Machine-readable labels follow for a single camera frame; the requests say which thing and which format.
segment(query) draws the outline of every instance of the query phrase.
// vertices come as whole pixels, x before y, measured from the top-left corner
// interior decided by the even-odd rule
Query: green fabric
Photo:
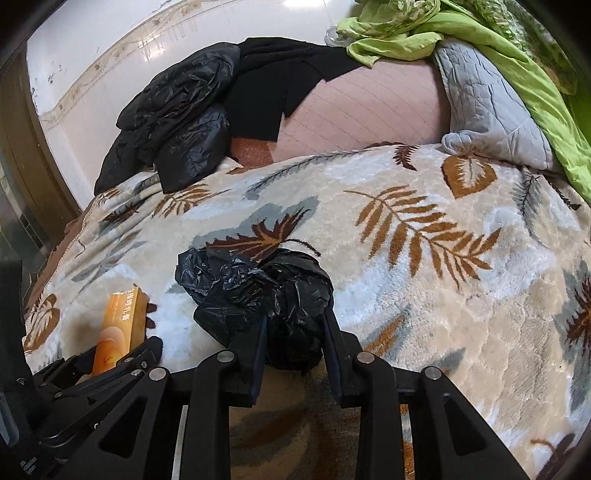
[[[582,134],[591,143],[591,85],[583,76],[579,78],[576,95],[564,95],[570,114]]]
[[[341,33],[347,34],[347,28],[353,24],[350,19],[347,20],[337,28]],[[413,40],[419,34],[421,37],[418,41]],[[373,65],[380,55],[415,60],[420,53],[426,56],[433,51],[435,44],[442,38],[441,34],[452,35],[474,44],[499,69],[546,135],[573,187],[585,201],[591,203],[589,143],[577,127],[552,80],[534,60],[506,38],[467,15],[446,11],[432,15],[415,28],[412,34],[398,34],[381,40],[361,38],[349,45],[348,52],[368,66]]]
[[[439,0],[361,0],[358,17],[345,18],[339,28],[353,38],[388,38],[408,32],[439,12]]]
[[[517,0],[456,0],[534,60],[562,93],[574,95],[577,73],[548,30]]]

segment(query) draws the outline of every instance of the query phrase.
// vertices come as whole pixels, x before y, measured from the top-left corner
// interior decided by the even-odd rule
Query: tile floor
[[[92,199],[103,158],[119,132],[119,112],[157,73],[219,41],[281,36],[323,44],[326,30],[354,5],[353,0],[182,0],[95,58],[57,102],[41,98],[50,94],[38,89],[35,104],[41,126],[80,207]],[[64,69],[69,59],[64,51],[29,55],[30,74],[42,70],[33,63],[41,61]]]

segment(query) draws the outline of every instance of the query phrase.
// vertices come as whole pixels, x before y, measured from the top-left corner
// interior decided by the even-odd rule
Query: metal screw
[[[425,369],[425,376],[431,380],[439,380],[441,378],[441,370],[437,367],[427,367]]]
[[[370,352],[361,352],[357,354],[357,360],[363,364],[370,364],[375,360],[375,355]]]
[[[166,377],[166,370],[160,367],[154,368],[150,371],[148,376],[150,377],[150,380],[157,382],[158,380],[162,380],[164,377]]]
[[[228,362],[231,362],[232,360],[234,360],[234,353],[231,352],[230,350],[222,350],[217,355],[217,361],[221,362],[223,364],[227,364]]]

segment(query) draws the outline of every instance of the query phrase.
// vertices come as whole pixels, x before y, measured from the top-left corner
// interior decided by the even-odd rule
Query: wooden door frame
[[[49,146],[31,96],[26,50],[0,77],[0,146],[27,206],[52,244],[80,215]]]

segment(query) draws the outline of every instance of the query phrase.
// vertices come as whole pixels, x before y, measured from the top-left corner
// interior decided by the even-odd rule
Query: floral green fabric
[[[353,38],[388,38],[406,33],[439,12],[439,0],[361,0],[358,17],[346,18],[339,30]]]
[[[492,31],[505,37],[536,62],[561,93],[574,95],[577,74],[548,30],[517,0],[456,0]]]

